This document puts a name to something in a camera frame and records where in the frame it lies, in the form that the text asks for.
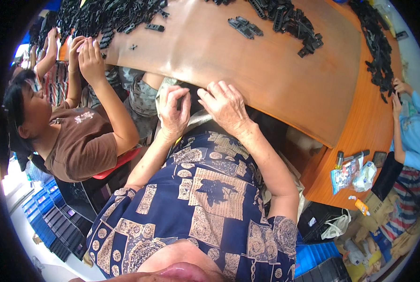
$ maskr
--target white print on t-shirt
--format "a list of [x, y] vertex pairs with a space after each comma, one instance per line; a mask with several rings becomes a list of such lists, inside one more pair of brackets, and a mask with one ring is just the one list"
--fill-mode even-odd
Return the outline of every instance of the white print on t-shirt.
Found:
[[76, 116], [75, 117], [75, 122], [76, 123], [82, 123], [86, 119], [92, 119], [93, 116], [94, 116], [94, 113], [91, 113], [91, 112], [87, 111], [86, 113], [82, 114], [81, 116]]

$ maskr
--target hand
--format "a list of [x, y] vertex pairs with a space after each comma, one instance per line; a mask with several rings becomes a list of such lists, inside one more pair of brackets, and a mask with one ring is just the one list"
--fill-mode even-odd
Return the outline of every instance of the hand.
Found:
[[227, 133], [240, 139], [254, 123], [247, 115], [241, 93], [224, 81], [210, 82], [207, 91], [197, 91], [201, 98], [198, 102]]
[[78, 55], [80, 71], [84, 79], [95, 88], [103, 82], [107, 82], [105, 77], [105, 64], [103, 63], [100, 47], [97, 41], [92, 37], [85, 38]]
[[393, 119], [395, 121], [398, 121], [400, 118], [402, 105], [401, 105], [400, 99], [398, 98], [398, 95], [395, 93], [392, 93], [392, 105], [393, 105]]
[[407, 92], [411, 95], [414, 92], [414, 90], [412, 89], [412, 87], [410, 87], [409, 84], [402, 82], [398, 78], [395, 78], [393, 80], [393, 85], [395, 85], [395, 91], [400, 94], [403, 92]]
[[77, 36], [72, 40], [71, 47], [69, 49], [69, 71], [76, 71], [78, 70], [78, 53], [77, 49], [83, 44], [85, 41], [84, 36]]
[[[180, 110], [177, 110], [177, 101], [181, 97], [183, 97], [182, 104]], [[190, 121], [190, 89], [173, 85], [161, 90], [159, 107], [163, 134], [168, 141], [175, 142], [182, 136]]]
[[47, 38], [55, 38], [58, 35], [58, 29], [56, 27], [52, 27], [52, 29], [48, 32]]

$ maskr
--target bottle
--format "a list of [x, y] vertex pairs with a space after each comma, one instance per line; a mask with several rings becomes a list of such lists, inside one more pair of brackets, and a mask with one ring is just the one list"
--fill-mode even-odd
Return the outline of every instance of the bottle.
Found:
[[368, 211], [368, 206], [365, 205], [361, 200], [357, 199], [354, 205], [362, 212], [363, 215], [370, 215]]

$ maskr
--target lips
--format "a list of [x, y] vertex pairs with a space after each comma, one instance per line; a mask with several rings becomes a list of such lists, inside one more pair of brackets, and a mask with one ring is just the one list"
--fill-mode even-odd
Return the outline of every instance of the lips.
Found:
[[188, 282], [209, 282], [209, 279], [207, 278], [207, 275], [202, 270], [202, 268], [188, 262], [178, 262], [171, 264], [158, 275], [166, 278], [176, 278]]

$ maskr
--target wooden table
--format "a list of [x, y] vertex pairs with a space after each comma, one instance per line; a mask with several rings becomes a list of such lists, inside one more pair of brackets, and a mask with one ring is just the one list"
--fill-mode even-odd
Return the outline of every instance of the wooden table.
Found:
[[[346, 156], [370, 149], [388, 151], [392, 140], [392, 105], [385, 104], [379, 87], [371, 83], [365, 60], [372, 60], [360, 22], [348, 5], [332, 0], [294, 0], [323, 35], [324, 46], [300, 58], [302, 43], [289, 34], [275, 33], [272, 22], [260, 19], [248, 2], [237, 0], [217, 6], [203, 0], [170, 1], [171, 15], [157, 15], [152, 23], [163, 33], [140, 25], [129, 35], [117, 33], [106, 63], [127, 66], [177, 78], [206, 87], [225, 80], [235, 85], [248, 105], [277, 118], [322, 142], [301, 181], [307, 199], [356, 209], [349, 195], [365, 193], [344, 189], [332, 194], [330, 171], [337, 151]], [[263, 37], [243, 37], [227, 23], [242, 16], [256, 24]], [[387, 32], [393, 48], [392, 69], [401, 75], [397, 42]], [[129, 47], [138, 45], [134, 50]]]
[[[117, 33], [106, 62], [140, 69], [206, 87], [225, 80], [236, 86], [247, 104], [332, 148], [342, 133], [358, 76], [360, 34], [325, 1], [295, 0], [323, 35], [324, 46], [304, 59], [303, 47], [289, 34], [275, 33], [252, 6], [237, 0], [217, 6], [203, 0], [170, 1], [167, 19], [152, 23], [164, 32], [140, 25], [129, 35]], [[263, 37], [249, 40], [229, 26], [242, 16]], [[132, 44], [138, 45], [134, 50]]]

